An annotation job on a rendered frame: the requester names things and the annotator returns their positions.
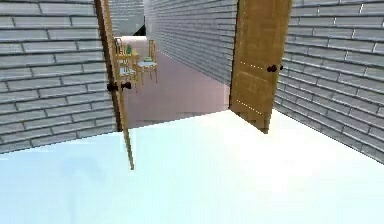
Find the wooden table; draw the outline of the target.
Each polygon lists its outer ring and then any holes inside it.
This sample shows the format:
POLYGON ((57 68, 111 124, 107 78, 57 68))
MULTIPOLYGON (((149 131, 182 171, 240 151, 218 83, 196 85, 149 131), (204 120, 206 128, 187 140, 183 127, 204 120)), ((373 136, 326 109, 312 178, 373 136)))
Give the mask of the wooden table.
POLYGON ((139 75, 137 72, 137 55, 117 54, 117 62, 119 66, 119 74, 126 81, 138 81, 139 75))

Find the wooden room door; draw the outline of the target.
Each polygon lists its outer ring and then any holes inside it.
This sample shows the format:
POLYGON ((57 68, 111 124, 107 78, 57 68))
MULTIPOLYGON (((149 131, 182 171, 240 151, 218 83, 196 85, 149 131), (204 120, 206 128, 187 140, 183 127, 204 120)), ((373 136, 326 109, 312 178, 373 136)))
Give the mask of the wooden room door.
POLYGON ((266 134, 293 0, 238 0, 229 109, 266 134))
MULTIPOLYGON (((116 48, 112 32, 112 22, 109 10, 108 0, 94 0, 95 10, 98 19, 98 27, 100 39, 103 47, 104 60, 107 70, 108 83, 122 83, 119 66, 116 56, 116 48)), ((111 95, 111 100, 114 108, 116 127, 118 132, 122 132, 124 136, 125 150, 127 153, 129 167, 131 170, 135 168, 133 152, 131 149, 130 136, 128 131, 128 122, 126 118, 124 93, 123 90, 108 91, 111 95)))

